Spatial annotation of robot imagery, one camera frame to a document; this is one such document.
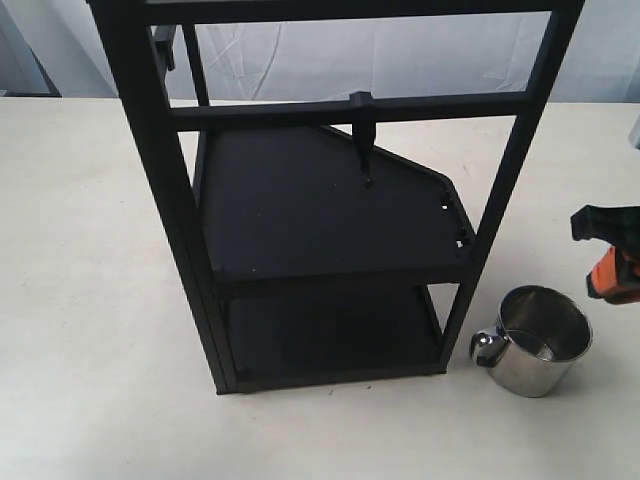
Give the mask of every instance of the metal mug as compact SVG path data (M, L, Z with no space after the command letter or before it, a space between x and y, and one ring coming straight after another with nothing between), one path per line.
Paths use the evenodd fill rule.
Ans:
M543 397L591 346L587 317L565 295L528 285L507 294L494 327L471 339L469 357L523 397Z

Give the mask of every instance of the white table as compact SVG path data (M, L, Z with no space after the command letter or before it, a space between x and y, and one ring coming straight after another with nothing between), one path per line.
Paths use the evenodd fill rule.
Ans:
M569 217L640 204L639 114L548 107L447 375L217 397L120 103L1 99L0 478L637 478L640 305L587 298L605 244ZM449 175L477 225L510 125L383 125L378 144ZM595 331L538 400L466 359L527 283Z

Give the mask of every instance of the white fabric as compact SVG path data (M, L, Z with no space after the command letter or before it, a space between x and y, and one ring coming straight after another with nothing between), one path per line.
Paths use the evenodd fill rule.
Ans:
M83 0L4 0L65 96L112 96L113 81ZM518 90L546 14L199 26L217 99L317 100ZM640 101L640 2L587 0L552 99ZM167 77L192 98L184 43Z

